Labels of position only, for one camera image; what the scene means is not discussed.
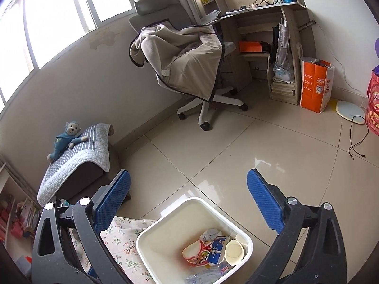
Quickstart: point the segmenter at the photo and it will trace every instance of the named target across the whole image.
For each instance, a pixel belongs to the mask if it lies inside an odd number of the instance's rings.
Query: metal screw
[[[86,206],[86,205],[88,205],[90,202],[91,202],[91,199],[85,197],[85,198],[81,198],[81,199],[80,199],[79,204],[82,205],[82,206]]]
[[[46,204],[46,206],[45,206],[45,208],[47,209],[47,210],[50,210],[51,208],[53,208],[54,207],[54,203],[53,202],[48,202],[47,204]]]
[[[296,205],[298,203],[298,200],[295,198],[288,198],[287,202],[290,205]]]
[[[326,210],[331,210],[332,209],[332,205],[330,205],[329,203],[324,203],[324,208]]]

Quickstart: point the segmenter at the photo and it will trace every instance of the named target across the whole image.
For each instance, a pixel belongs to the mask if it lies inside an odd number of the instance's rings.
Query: chair base
[[[223,94],[227,92],[231,92],[232,95],[236,94],[236,90],[233,89],[232,87],[224,87],[222,89],[216,90],[215,96],[213,97],[213,101],[221,102],[224,104],[234,104],[238,106],[242,111],[248,110],[248,105],[243,103],[241,100],[223,96]],[[201,107],[198,124],[201,127],[201,129],[203,129],[204,131],[208,131],[210,129],[210,124],[209,122],[204,120],[209,109],[209,103],[206,101],[203,101],[199,98],[195,98],[190,103],[178,109],[178,117],[180,120],[184,120],[186,118],[186,116],[184,115],[184,112],[192,108],[195,108],[196,106],[200,104],[202,104],[202,107]]]

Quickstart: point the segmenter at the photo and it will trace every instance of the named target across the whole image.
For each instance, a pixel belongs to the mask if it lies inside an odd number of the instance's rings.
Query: floral cloth
[[[109,228],[100,233],[101,239],[104,241],[114,260],[134,284],[155,283],[138,255],[136,248],[138,235],[154,222],[155,220],[132,220],[114,217]],[[81,265],[84,271],[87,272],[91,267],[90,261],[84,252],[80,240],[76,240],[73,236],[72,230],[71,238]]]

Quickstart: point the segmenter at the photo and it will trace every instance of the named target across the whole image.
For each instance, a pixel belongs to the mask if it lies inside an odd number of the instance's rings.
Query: snack wrapper
[[[208,262],[211,264],[221,264],[225,258],[226,244],[230,236],[216,237],[212,242],[212,250],[209,253]]]
[[[230,236],[220,237],[221,234],[217,229],[209,229],[181,254],[191,267],[220,264],[224,260],[225,247],[230,239]]]

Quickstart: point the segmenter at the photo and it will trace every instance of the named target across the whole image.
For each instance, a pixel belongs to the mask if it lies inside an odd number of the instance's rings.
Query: white trash bin
[[[253,253],[251,238],[203,199],[188,198],[137,238],[138,254],[156,284],[186,284],[187,277],[205,269],[190,267],[181,252],[210,228],[232,239],[238,234],[247,244],[243,260],[214,284],[225,281],[247,262]]]

